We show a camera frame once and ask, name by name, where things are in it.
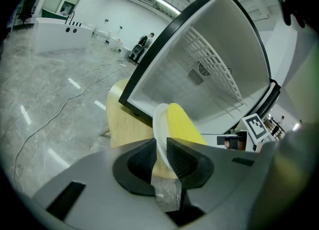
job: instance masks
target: black frame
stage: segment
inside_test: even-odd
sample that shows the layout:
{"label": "black frame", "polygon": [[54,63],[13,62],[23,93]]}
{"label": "black frame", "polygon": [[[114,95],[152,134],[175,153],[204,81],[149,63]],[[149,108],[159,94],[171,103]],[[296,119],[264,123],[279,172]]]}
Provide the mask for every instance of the black frame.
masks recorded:
{"label": "black frame", "polygon": [[[126,106],[127,108],[131,109],[135,114],[142,116],[143,118],[147,119],[148,121],[152,121],[152,117],[149,116],[148,114],[146,114],[145,112],[143,112],[142,110],[140,110],[139,108],[135,107],[134,105],[130,104],[127,100],[130,96],[130,94],[132,93],[134,87],[137,85],[138,81],[140,80],[140,78],[142,77],[142,75],[144,74],[144,72],[146,71],[146,69],[149,67],[149,65],[151,64],[151,62],[153,61],[153,59],[157,56],[157,54],[159,53],[159,51],[164,47],[164,45],[168,42],[168,40],[173,36],[173,34],[196,12],[198,11],[201,7],[203,7],[207,2],[209,2],[210,0],[196,0],[194,1],[192,4],[190,4],[188,7],[186,7],[165,29],[164,31],[159,35],[159,37],[157,38],[157,40],[152,44],[152,46],[150,47],[150,49],[147,51],[147,53],[145,54],[145,56],[143,57],[143,59],[141,60],[140,64],[138,65],[138,67],[136,68],[136,70],[134,71],[134,73],[132,74],[129,82],[127,83],[126,87],[124,88],[124,91],[119,99],[119,102],[121,104],[123,104],[124,106]],[[252,19],[250,18],[250,16],[248,15],[248,13],[246,12],[246,10],[244,9],[244,7],[239,3],[238,0],[233,0],[238,7],[241,9],[241,11],[245,14],[246,18],[248,19],[249,23],[251,24],[251,26],[253,27],[257,38],[261,44],[263,53],[265,55],[265,59],[266,59],[266,64],[267,64],[267,69],[268,69],[268,75],[269,75],[269,79],[270,82],[269,84],[271,85],[271,71],[270,71],[270,66],[269,66],[269,61],[268,61],[268,57],[267,57],[267,53],[266,53],[266,49],[264,47],[264,44],[260,38],[259,32],[254,24],[254,22],[252,21]]]}

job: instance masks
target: person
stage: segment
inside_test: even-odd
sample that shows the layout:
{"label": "person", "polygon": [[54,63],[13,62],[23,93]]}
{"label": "person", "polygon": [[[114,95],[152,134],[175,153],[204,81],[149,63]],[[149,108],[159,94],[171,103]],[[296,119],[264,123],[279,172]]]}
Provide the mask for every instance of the person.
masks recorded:
{"label": "person", "polygon": [[272,136],[275,136],[275,133],[278,132],[278,130],[279,130],[278,126],[282,127],[284,118],[285,118],[284,116],[281,116],[281,119],[277,122],[278,125],[275,126],[274,130],[271,133]]}
{"label": "person", "polygon": [[283,126],[284,116],[281,116],[281,119],[278,121],[278,125]]}
{"label": "person", "polygon": [[151,46],[153,37],[154,37],[154,33],[150,33],[148,36],[143,35],[138,42],[138,44],[142,46],[142,50],[139,52],[135,60],[134,60],[135,55],[133,53],[131,54],[130,59],[133,60],[135,63],[138,63],[138,60],[143,55],[145,49],[148,49]]}

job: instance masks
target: white floor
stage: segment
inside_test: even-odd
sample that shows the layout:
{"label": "white floor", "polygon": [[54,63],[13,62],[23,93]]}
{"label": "white floor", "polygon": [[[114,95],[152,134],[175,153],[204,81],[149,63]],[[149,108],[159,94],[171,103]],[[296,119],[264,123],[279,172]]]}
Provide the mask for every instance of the white floor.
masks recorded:
{"label": "white floor", "polygon": [[34,54],[32,29],[14,31],[5,41],[0,62],[0,162],[16,187],[32,196],[43,184],[78,159],[110,145],[99,133],[106,121],[107,89],[129,78],[135,65],[117,62],[119,52],[91,39],[86,50]]}

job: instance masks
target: electrical cable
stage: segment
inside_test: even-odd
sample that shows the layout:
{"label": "electrical cable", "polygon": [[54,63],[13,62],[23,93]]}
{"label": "electrical cable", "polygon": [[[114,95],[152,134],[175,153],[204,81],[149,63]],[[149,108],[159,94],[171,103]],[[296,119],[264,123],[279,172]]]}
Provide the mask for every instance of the electrical cable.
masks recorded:
{"label": "electrical cable", "polygon": [[125,68],[117,69],[117,70],[113,71],[112,73],[108,74],[107,76],[105,76],[104,78],[99,78],[99,77],[97,77],[97,76],[94,75],[93,72],[91,71],[92,75],[93,75],[94,77],[96,77],[98,80],[96,80],[95,82],[93,82],[93,83],[91,83],[90,85],[88,85],[88,86],[86,87],[86,89],[85,89],[82,93],[80,93],[79,95],[76,95],[76,96],[73,96],[73,97],[68,98],[68,99],[65,101],[65,103],[63,104],[63,106],[61,107],[61,109],[60,109],[60,111],[58,112],[58,114],[56,114],[54,117],[52,117],[51,119],[49,119],[49,120],[48,120],[44,125],[42,125],[37,131],[35,131],[34,133],[32,133],[31,135],[29,135],[29,136],[25,139],[25,141],[24,141],[24,143],[22,144],[21,148],[19,149],[19,151],[17,152],[17,154],[16,154],[15,157],[14,157],[13,184],[14,184],[15,188],[16,188],[15,172],[16,172],[17,158],[18,158],[19,154],[21,153],[22,149],[24,148],[26,142],[27,142],[32,136],[34,136],[37,132],[39,132],[42,128],[44,128],[46,125],[48,125],[53,119],[55,119],[57,116],[59,116],[59,114],[60,114],[61,111],[63,110],[64,106],[66,105],[66,103],[67,103],[69,100],[74,99],[74,98],[76,98],[76,97],[79,97],[79,96],[83,95],[83,94],[85,93],[85,91],[86,91],[91,85],[97,83],[98,81],[102,81],[104,84],[106,84],[106,85],[108,85],[108,86],[111,86],[110,84],[107,84],[106,82],[104,82],[103,79],[105,79],[105,78],[107,78],[108,76],[110,76],[111,74],[113,74],[113,73],[115,73],[115,72],[117,72],[117,71],[123,70],[123,69],[125,69]]}

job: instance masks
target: wire rack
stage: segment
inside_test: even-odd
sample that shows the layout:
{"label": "wire rack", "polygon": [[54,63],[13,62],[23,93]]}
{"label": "wire rack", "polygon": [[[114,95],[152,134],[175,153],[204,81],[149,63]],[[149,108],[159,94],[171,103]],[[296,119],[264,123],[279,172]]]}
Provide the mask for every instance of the wire rack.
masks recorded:
{"label": "wire rack", "polygon": [[203,79],[211,79],[218,89],[243,104],[239,89],[220,56],[205,38],[191,27],[183,37],[184,53],[181,59],[188,66],[199,64]]}

